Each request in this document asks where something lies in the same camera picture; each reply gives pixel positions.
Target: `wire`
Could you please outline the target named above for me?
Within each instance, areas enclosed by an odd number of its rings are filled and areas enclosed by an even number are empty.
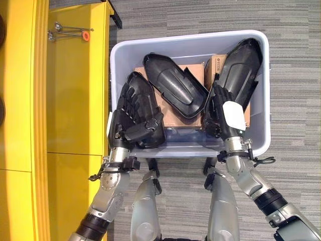
[[[254,167],[257,167],[259,164],[272,164],[276,162],[276,159],[274,157],[268,157],[260,160],[256,157],[254,158],[253,162],[255,162]]]

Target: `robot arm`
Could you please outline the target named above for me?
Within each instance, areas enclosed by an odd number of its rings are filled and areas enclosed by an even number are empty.
[[[117,109],[113,112],[108,132],[111,148],[109,158],[104,158],[98,174],[89,178],[100,179],[100,187],[76,232],[69,241],[100,241],[108,225],[114,220],[123,203],[129,186],[129,171],[139,170],[140,162],[130,152],[137,141],[153,135],[162,126],[163,114],[140,121],[139,104],[135,90],[124,85]]]
[[[251,140],[243,141],[242,138],[244,116],[238,114],[242,112],[242,106],[234,102],[234,108],[228,108],[227,105],[234,101],[233,95],[219,85],[213,87],[216,94],[213,105],[225,143],[225,151],[218,155],[218,160],[226,163],[229,174],[265,214],[270,225],[278,227],[274,235],[276,240],[321,240],[320,231],[255,169]]]

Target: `silver metal arm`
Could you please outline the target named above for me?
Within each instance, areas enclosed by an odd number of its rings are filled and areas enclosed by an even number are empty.
[[[112,148],[108,159],[104,159],[100,176],[100,187],[69,241],[100,241],[123,203],[124,192],[130,179],[129,173],[121,171],[122,163],[129,157],[128,149]]]
[[[155,199],[159,194],[154,184],[156,179],[156,172],[150,170],[143,177],[143,182],[136,191],[130,226],[131,241],[161,240],[161,227]]]
[[[239,241],[238,208],[233,190],[225,176],[213,169],[207,241]]]
[[[227,171],[264,212],[270,225],[279,227],[274,235],[276,240],[321,240],[320,231],[293,204],[285,201],[248,157],[242,156],[248,145],[249,142],[244,142],[241,137],[225,140]]]

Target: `yellow cabinet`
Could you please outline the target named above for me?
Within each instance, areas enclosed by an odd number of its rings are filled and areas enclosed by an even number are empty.
[[[93,28],[90,41],[81,38],[48,42],[48,152],[104,155],[108,104],[109,7],[90,4],[49,12],[48,29],[64,26]]]
[[[107,155],[109,3],[49,10],[49,0],[0,1],[1,240],[61,241],[84,216]],[[53,22],[90,27],[89,42],[49,42]]]
[[[31,186],[30,172],[0,170],[1,240],[35,240]]]
[[[51,240],[67,240],[76,231],[99,188],[88,181],[100,167],[100,156],[48,154]]]

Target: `white label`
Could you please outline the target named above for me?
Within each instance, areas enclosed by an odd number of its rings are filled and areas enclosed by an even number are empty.
[[[108,138],[108,134],[109,134],[109,130],[110,130],[111,119],[112,119],[112,112],[110,112],[109,116],[108,116],[107,129],[106,129],[107,138]]]
[[[227,101],[223,104],[223,111],[226,123],[229,127],[245,131],[245,117],[240,104]]]

